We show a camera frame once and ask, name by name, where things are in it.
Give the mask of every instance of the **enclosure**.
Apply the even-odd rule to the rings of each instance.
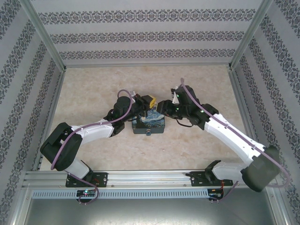
[[[299,0],[0,6],[0,224],[300,224]],[[201,103],[279,149],[289,185],[256,193],[241,183],[226,202],[211,204],[207,187],[199,192],[183,174],[241,159],[166,117],[163,134],[135,135],[127,123],[117,136],[80,147],[79,159],[109,175],[99,200],[79,205],[82,188],[65,187],[67,174],[50,171],[39,151],[49,134],[61,122],[99,121],[121,89],[170,99],[181,77]]]

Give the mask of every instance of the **floor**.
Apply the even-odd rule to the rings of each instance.
[[[84,125],[99,121],[112,109],[120,89],[151,94],[158,102],[171,99],[170,88],[178,86],[181,77],[202,104],[211,104],[244,132],[225,66],[68,68],[52,130],[61,122]],[[199,127],[181,127],[170,118],[165,119],[163,134],[151,136],[133,134],[127,122],[117,136],[81,146],[77,157],[93,170],[203,169],[216,159],[240,162],[216,137]],[[40,170],[50,170],[45,158]]]

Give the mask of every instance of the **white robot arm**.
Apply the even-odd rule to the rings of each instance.
[[[189,86],[186,87],[196,99],[193,89]],[[212,118],[191,101],[183,87],[171,89],[171,92],[173,94],[173,101],[166,100],[160,102],[157,106],[159,113],[176,120],[187,118],[192,125],[206,130],[224,142],[243,161],[243,163],[224,163],[220,160],[212,162],[205,169],[206,180],[211,183],[216,180],[244,181],[251,189],[260,192],[279,174],[279,168],[277,166],[261,155],[260,152],[253,149],[253,146],[259,148],[262,152],[278,162],[279,151],[275,147],[270,146],[266,148],[264,145],[255,142],[231,125],[213,106],[203,104],[202,107],[213,115],[214,118]],[[128,110],[130,104],[128,97],[118,98],[114,108],[103,120],[97,122],[97,125],[91,124],[87,127],[69,126],[66,123],[59,124],[42,145],[41,153],[51,163],[54,161],[55,169],[58,171],[64,170],[80,179],[90,182],[92,170],[83,161],[75,158],[79,146],[98,138],[107,138],[117,135],[124,128],[124,122],[139,114],[146,116],[147,111],[151,109],[155,103],[155,99],[151,96],[141,97],[135,95],[134,99],[135,103],[132,105],[128,116],[118,122],[110,123],[110,121],[124,115]],[[226,126],[221,125],[215,118],[224,122]],[[242,136],[244,140],[238,137],[231,129]],[[76,133],[68,140],[56,162],[55,157],[62,143],[74,131],[76,131]]]
[[[193,89],[189,86],[185,88],[187,90],[184,90],[183,86],[171,89],[173,100],[160,102],[157,111],[176,119],[177,122],[187,118],[192,125],[220,139],[243,161],[243,163],[225,163],[216,160],[205,169],[206,179],[211,182],[214,180],[243,181],[254,191],[262,191],[279,174],[279,168],[256,149],[266,153],[276,162],[279,161],[279,151],[273,146],[266,148],[263,144],[255,142],[240,132],[213,106],[201,105],[208,112],[208,114],[205,113],[193,102],[192,98],[200,105]]]

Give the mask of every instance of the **patterned wallpaper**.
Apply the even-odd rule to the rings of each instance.
[[[274,1],[236,67],[257,139],[280,150],[291,176],[281,193],[292,224],[300,224],[299,16],[296,1]]]
[[[61,76],[17,0],[0,0],[0,225],[31,170]]]
[[[261,0],[32,3],[64,63],[84,66],[229,63]]]

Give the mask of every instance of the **gray metal surface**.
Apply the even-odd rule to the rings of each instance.
[[[35,190],[32,199],[76,199],[77,190]],[[207,189],[102,190],[98,199],[208,198]]]
[[[219,204],[207,199],[103,199],[88,206],[76,200],[32,199],[27,225],[272,225],[265,192],[236,189]]]
[[[202,170],[140,170],[140,171],[94,171],[108,173],[107,187],[101,189],[193,189],[186,173]],[[66,188],[66,172],[27,171],[22,189],[55,190]],[[220,188],[208,186],[199,188]]]
[[[173,67],[173,66],[213,66],[228,65],[228,63],[219,62],[190,62],[190,63],[110,63],[110,64],[76,64],[67,65],[67,68],[85,68],[85,67]]]

